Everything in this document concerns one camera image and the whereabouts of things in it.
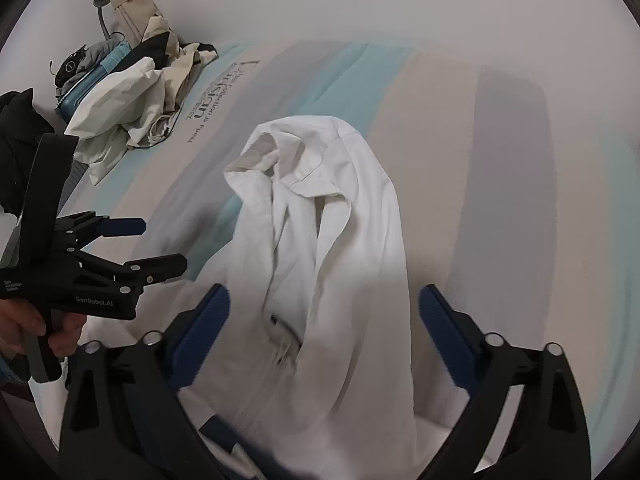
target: blue gripper pad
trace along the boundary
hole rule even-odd
[[[455,319],[466,315],[455,312],[434,285],[425,286],[420,291],[418,309],[454,384],[472,396],[479,384],[476,377],[478,353],[474,342],[468,341]]]
[[[191,319],[169,355],[172,373],[167,382],[172,391],[193,383],[229,316],[229,306],[228,290],[214,285],[193,311],[182,313],[190,314]]]
[[[138,236],[145,232],[146,223],[142,218],[105,218],[95,230],[104,237]]]

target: mattress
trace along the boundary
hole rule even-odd
[[[254,127],[339,117],[365,137],[398,195],[416,410],[451,427],[466,402],[416,314],[418,290],[435,283],[484,332],[564,347],[593,459],[610,460],[639,418],[638,156],[627,136],[584,114],[556,109],[552,121],[552,105],[530,80],[407,47],[233,44],[204,69],[165,142],[131,150],[98,186],[84,177],[62,213],[144,218],[145,235],[88,250],[118,262],[181,252],[193,279],[231,240],[241,203],[222,170]],[[63,385],[32,386],[57,440]]]

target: white cloth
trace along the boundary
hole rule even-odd
[[[94,185],[128,146],[148,148],[169,136],[182,99],[202,68],[218,56],[215,51],[199,52],[199,43],[181,48],[161,16],[148,21],[143,41],[167,31],[166,67],[156,70],[154,61],[143,57],[126,70],[107,75],[81,101],[66,127],[67,135],[80,138],[74,158],[89,165]]]
[[[242,199],[232,241],[196,282],[148,288],[136,320],[92,319],[83,339],[131,344],[223,283],[229,318],[178,395],[194,425],[219,413],[301,475],[415,480],[447,432],[414,414],[388,176],[351,126],[308,116],[258,126],[225,177]]]

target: beige stripe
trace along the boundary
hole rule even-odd
[[[193,134],[200,121],[180,118],[172,134],[156,148],[153,157],[140,169],[111,216],[149,218],[176,179],[216,135],[238,96],[271,59],[289,46],[289,43],[279,43],[253,47],[236,57],[234,62],[238,64],[253,60],[260,60],[260,63],[248,65],[246,72],[226,90],[218,108],[209,116],[209,120],[196,136]],[[183,110],[182,113],[190,112],[191,110]],[[124,262],[129,258],[133,247],[133,241],[127,237],[108,240],[100,238],[92,244],[91,252],[115,262]]]
[[[576,124],[580,115],[557,108],[550,112],[558,246],[545,341],[564,347],[587,407],[596,401],[609,347],[611,208],[606,162],[593,128]]]
[[[412,301],[415,398],[426,399],[437,359],[417,315],[420,289],[449,276],[465,195],[479,69],[413,54],[391,85],[367,137],[396,188]]]

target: gray stripe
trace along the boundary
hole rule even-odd
[[[556,165],[542,89],[482,69],[465,200],[445,296],[484,332],[517,346],[543,343],[556,256]],[[444,423],[466,396],[434,393],[429,415]],[[505,412],[513,416],[511,399]],[[511,420],[504,420],[510,425]],[[490,454],[507,426],[498,425]]]
[[[203,243],[232,196],[223,177],[225,166],[238,158],[258,124],[290,114],[292,102],[308,87],[316,71],[343,46],[334,42],[296,44],[278,54],[255,76],[213,138],[176,179],[148,219],[148,234],[138,239],[134,258],[173,252],[188,255],[196,244]],[[190,263],[190,275],[193,272]]]

